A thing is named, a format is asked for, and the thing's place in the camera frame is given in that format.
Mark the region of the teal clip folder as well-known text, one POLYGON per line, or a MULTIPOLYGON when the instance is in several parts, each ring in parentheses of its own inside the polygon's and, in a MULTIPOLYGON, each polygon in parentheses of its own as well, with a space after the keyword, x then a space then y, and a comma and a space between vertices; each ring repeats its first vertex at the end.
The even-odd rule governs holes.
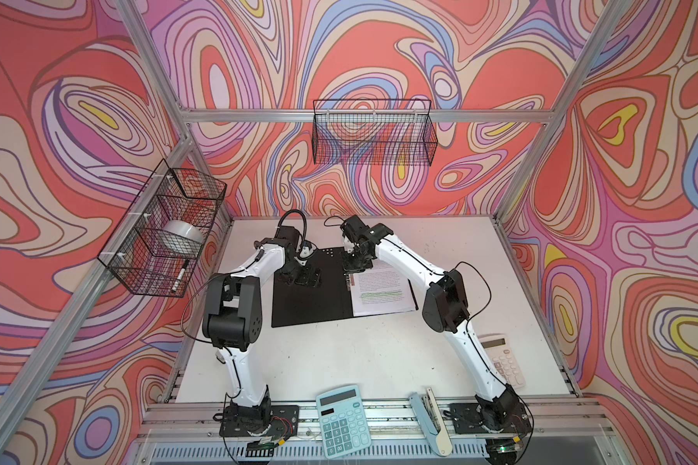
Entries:
POLYGON ((320 249, 309 262, 321 270, 315 288, 289 286, 275 280, 273 284, 273 327, 328 323, 355 319, 349 288, 349 275, 342 266, 340 247, 320 249))

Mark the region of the white printed paper sheets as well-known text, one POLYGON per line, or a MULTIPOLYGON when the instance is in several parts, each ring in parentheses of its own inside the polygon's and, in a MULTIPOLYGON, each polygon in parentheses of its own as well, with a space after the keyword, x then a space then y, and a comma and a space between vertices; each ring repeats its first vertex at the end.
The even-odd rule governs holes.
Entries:
POLYGON ((374 260, 370 269, 351 273, 349 288, 355 318, 418 310, 410 281, 380 260, 374 260))

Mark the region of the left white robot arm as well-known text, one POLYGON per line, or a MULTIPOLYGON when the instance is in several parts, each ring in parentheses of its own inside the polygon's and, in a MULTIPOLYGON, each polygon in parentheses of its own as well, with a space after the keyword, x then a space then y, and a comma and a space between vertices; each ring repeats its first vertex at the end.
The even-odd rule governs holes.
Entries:
POLYGON ((236 406, 255 409, 269 402, 268 385, 249 356, 264 324, 264 285, 274 276, 289 284, 316 284, 319 272, 308 264, 316 251, 311 242, 298 250, 266 243, 236 269, 217 273, 207 283, 202 335, 229 364, 235 389, 229 398, 236 406))

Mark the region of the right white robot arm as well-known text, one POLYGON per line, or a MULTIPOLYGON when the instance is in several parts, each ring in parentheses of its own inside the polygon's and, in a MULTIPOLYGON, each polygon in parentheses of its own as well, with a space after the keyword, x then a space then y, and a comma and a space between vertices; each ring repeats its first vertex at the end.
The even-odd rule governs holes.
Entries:
POLYGON ((382 223, 368 226, 352 216, 342 222, 340 230, 343 261, 349 272, 364 272, 379 260, 425 292, 423 320, 432 331, 446 337, 472 380, 480 411, 500 428, 520 405, 520 397, 499 375, 472 328, 463 275, 426 260, 382 223))

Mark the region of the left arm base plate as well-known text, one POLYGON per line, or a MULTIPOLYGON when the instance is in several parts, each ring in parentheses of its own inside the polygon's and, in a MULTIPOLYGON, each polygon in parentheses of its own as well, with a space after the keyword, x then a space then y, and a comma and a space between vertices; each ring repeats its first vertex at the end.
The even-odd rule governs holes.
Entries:
POLYGON ((213 415, 223 438, 289 439, 298 433, 300 407, 296 404, 245 408, 226 406, 223 413, 213 415))

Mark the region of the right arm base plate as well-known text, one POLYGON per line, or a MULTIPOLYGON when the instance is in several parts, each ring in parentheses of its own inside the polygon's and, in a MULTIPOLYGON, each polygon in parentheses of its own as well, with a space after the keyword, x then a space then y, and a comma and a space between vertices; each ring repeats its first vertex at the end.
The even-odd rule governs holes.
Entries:
POLYGON ((520 401, 504 411, 482 407, 478 403, 452 403, 443 412, 451 420, 457 434, 510 434, 525 436, 532 432, 531 416, 520 401))

